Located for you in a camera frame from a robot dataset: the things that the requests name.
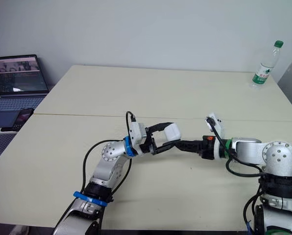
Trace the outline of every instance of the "green bottle cap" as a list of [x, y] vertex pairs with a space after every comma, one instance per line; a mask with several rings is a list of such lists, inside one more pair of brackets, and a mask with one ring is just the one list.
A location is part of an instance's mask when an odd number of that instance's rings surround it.
[[275, 43], [274, 43], [274, 46], [275, 47], [278, 47], [278, 48], [281, 48], [282, 47], [282, 45], [283, 45], [283, 42], [282, 41], [275, 41]]

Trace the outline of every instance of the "laptop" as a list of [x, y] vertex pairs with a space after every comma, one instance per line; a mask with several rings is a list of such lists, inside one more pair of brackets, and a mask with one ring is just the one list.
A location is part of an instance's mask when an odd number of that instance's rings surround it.
[[0, 128], [12, 127], [21, 109], [35, 109], [48, 93], [36, 55], [0, 57]]

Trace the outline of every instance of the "laptop keyboard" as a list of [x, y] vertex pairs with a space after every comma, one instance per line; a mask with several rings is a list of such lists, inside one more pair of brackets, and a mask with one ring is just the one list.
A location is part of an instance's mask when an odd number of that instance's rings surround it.
[[43, 99], [43, 97], [21, 99], [3, 98], [0, 99], [0, 111], [17, 111], [27, 108], [35, 109]]

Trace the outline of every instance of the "green ring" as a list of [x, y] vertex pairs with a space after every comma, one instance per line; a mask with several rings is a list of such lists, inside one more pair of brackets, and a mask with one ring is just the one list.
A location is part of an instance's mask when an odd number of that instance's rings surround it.
[[[225, 143], [225, 148], [226, 148], [227, 150], [229, 150], [229, 147], [230, 147], [230, 143], [231, 143], [231, 141], [232, 141], [232, 139], [228, 139], [227, 142]], [[229, 158], [229, 154], [228, 154], [226, 151], [224, 151], [224, 156], [225, 156], [226, 158]]]

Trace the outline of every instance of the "smartphone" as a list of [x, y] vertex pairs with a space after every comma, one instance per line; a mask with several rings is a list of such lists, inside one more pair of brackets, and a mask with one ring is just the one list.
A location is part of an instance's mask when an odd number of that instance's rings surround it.
[[3, 127], [1, 131], [19, 131], [26, 123], [30, 116], [34, 113], [34, 109], [22, 109], [20, 110], [17, 118], [14, 121], [12, 127]]

